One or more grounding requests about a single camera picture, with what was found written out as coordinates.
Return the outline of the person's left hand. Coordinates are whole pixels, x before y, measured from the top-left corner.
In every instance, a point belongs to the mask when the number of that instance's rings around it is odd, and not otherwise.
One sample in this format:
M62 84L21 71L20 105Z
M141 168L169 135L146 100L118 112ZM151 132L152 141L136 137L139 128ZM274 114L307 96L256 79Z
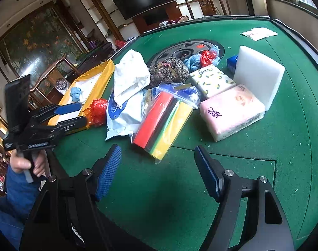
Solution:
M47 156L45 151L40 151L38 156L34 160L34 168L33 173L40 177L46 172L46 163L47 163ZM16 150L13 150L12 155L10 157L10 167L15 173L21 173L24 170L29 170L31 168L31 162L20 156Z

